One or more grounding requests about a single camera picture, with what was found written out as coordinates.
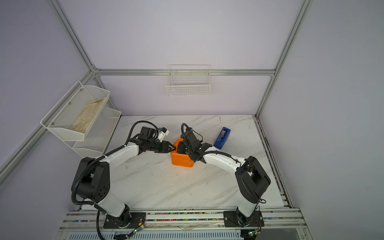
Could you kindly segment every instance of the orange object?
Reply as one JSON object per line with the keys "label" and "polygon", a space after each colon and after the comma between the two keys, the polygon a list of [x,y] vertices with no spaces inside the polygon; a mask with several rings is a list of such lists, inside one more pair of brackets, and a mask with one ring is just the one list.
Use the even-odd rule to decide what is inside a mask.
{"label": "orange object", "polygon": [[193,167],[194,161],[192,161],[187,154],[177,153],[177,147],[179,146],[179,142],[182,141],[183,140],[181,139],[181,137],[179,137],[179,139],[177,139],[176,142],[173,144],[173,146],[176,147],[176,150],[170,153],[172,164],[182,167]]}

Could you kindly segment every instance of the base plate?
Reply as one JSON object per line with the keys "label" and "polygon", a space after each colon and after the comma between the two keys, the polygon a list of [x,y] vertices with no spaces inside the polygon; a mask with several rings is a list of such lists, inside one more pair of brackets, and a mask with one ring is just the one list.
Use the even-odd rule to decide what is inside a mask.
{"label": "base plate", "polygon": [[[137,228],[139,226],[139,223],[145,222],[146,213],[145,212],[131,212],[131,222],[128,224],[125,228]],[[117,229],[117,223],[113,220],[111,220],[111,216],[107,215],[104,222],[104,229]]]}
{"label": "base plate", "polygon": [[[235,211],[225,211],[223,215],[224,215],[224,226],[239,227],[239,225],[237,224]],[[260,225],[262,227],[264,226],[264,219],[261,211],[254,211],[251,217],[254,219],[254,221],[252,221],[247,227],[258,227]]]}

